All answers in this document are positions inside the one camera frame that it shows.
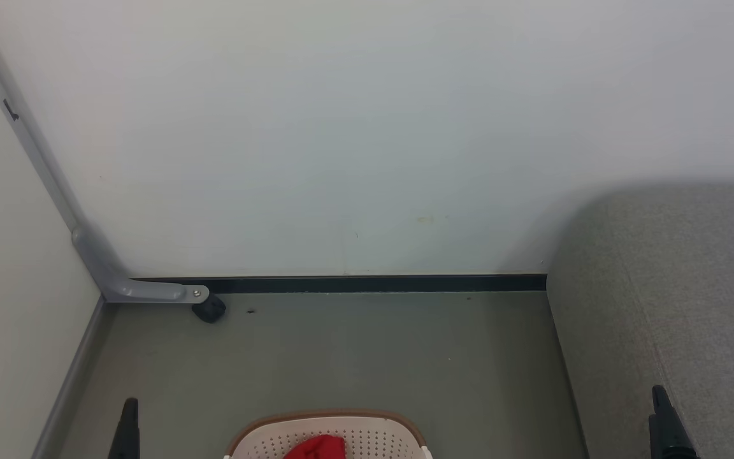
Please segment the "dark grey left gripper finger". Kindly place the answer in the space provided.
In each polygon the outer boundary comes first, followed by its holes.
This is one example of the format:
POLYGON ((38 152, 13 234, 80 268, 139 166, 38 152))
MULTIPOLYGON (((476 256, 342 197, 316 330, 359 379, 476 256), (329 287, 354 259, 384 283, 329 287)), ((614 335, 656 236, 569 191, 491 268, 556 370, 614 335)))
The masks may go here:
POLYGON ((108 458, 140 458, 139 401, 137 398, 127 398, 124 403, 108 458))

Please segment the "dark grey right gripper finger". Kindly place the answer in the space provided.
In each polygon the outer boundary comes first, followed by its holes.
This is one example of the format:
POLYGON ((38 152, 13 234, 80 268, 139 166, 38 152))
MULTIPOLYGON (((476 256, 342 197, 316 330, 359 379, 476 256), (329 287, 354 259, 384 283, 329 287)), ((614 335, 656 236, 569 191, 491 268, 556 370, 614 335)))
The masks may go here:
POLYGON ((665 458, 699 458, 678 413, 671 404, 669 395, 661 384, 652 387, 652 403, 653 414, 666 416, 666 424, 662 431, 665 458))
POLYGON ((651 458, 665 458, 663 445, 663 428, 666 424, 664 414, 652 414, 649 416, 649 442, 651 458))

